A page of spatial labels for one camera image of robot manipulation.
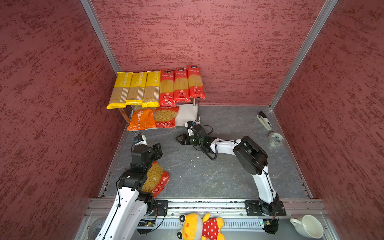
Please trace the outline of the red macaroni bag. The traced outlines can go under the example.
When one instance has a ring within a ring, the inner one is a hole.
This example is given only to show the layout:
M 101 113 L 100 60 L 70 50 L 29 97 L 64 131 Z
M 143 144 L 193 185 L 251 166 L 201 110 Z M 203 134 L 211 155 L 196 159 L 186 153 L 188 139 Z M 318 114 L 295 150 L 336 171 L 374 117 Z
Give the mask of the red macaroni bag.
M 161 106 L 154 112 L 154 119 L 157 128 L 174 128 L 179 107 Z
M 157 161 L 154 161 L 148 171 L 148 178 L 142 187 L 142 192 L 152 193 L 156 198 L 166 187 L 170 174 Z

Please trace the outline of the orange pasta bag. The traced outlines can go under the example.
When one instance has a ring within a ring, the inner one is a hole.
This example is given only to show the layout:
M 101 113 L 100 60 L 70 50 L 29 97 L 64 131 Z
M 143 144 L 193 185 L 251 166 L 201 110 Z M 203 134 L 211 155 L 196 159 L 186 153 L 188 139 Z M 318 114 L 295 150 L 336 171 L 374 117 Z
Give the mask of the orange pasta bag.
M 127 131 L 141 131 L 155 128 L 154 112 L 152 109 L 134 111 Z

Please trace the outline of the red spaghetti pack large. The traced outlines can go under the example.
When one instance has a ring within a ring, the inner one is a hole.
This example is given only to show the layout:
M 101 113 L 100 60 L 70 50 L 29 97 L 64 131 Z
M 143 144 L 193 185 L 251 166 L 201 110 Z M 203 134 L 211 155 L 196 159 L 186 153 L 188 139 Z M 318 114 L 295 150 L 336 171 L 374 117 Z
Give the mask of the red spaghetti pack large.
M 175 83 L 175 72 L 172 70 L 161 70 L 160 80 L 160 106 L 176 107 L 174 98 L 174 83 Z

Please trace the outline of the yellow spaghetti pack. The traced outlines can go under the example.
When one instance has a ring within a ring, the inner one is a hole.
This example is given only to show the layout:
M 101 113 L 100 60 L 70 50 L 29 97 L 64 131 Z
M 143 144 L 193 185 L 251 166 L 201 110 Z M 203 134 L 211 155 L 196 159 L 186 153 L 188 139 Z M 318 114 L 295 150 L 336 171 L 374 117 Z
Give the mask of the yellow spaghetti pack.
M 127 95 L 127 106 L 141 106 L 146 88 L 147 72 L 134 73 L 131 86 Z
M 133 73 L 118 72 L 113 92 L 107 109 L 126 108 L 126 100 L 130 90 Z
M 159 107 L 161 72 L 147 72 L 147 82 L 143 98 L 143 108 Z

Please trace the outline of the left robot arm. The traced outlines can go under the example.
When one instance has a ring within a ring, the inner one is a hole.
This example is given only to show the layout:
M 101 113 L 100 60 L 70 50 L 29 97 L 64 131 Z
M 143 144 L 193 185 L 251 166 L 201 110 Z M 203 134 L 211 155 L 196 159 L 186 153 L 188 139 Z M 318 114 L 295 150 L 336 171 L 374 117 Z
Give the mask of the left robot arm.
M 140 220 L 154 209 L 152 193 L 142 191 L 152 164 L 163 155 L 161 144 L 135 144 L 132 162 L 116 183 L 113 206 L 96 236 L 97 240 L 130 240 Z

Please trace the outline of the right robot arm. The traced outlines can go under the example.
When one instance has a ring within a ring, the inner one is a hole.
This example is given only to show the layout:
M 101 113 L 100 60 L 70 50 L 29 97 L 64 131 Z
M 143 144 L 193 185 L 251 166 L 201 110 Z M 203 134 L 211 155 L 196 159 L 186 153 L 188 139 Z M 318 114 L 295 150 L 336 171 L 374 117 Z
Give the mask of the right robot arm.
M 235 156 L 245 171 L 253 176 L 259 195 L 259 211 L 270 216 L 277 211 L 279 196 L 273 188 L 268 170 L 268 154 L 252 138 L 245 136 L 238 140 L 214 138 L 207 133 L 204 126 L 189 121 L 188 132 L 176 137 L 181 145 L 194 146 L 210 160 L 217 159 L 218 154 Z

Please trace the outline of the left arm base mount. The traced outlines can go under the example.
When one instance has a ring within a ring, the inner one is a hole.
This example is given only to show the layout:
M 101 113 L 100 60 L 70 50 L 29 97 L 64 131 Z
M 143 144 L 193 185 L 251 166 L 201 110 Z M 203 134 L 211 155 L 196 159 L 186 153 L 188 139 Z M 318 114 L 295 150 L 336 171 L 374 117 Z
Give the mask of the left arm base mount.
M 148 209 L 145 216 L 164 217 L 167 215 L 168 205 L 168 200 L 150 200 L 147 203 Z

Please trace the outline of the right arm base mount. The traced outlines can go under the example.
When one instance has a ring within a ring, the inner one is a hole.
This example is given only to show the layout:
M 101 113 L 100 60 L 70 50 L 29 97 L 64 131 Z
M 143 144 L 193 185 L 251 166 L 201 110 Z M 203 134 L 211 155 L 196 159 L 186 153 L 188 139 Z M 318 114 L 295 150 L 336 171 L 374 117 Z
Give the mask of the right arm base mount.
M 245 201 L 248 217 L 285 217 L 287 215 L 283 202 L 279 199 L 267 204 L 263 201 Z

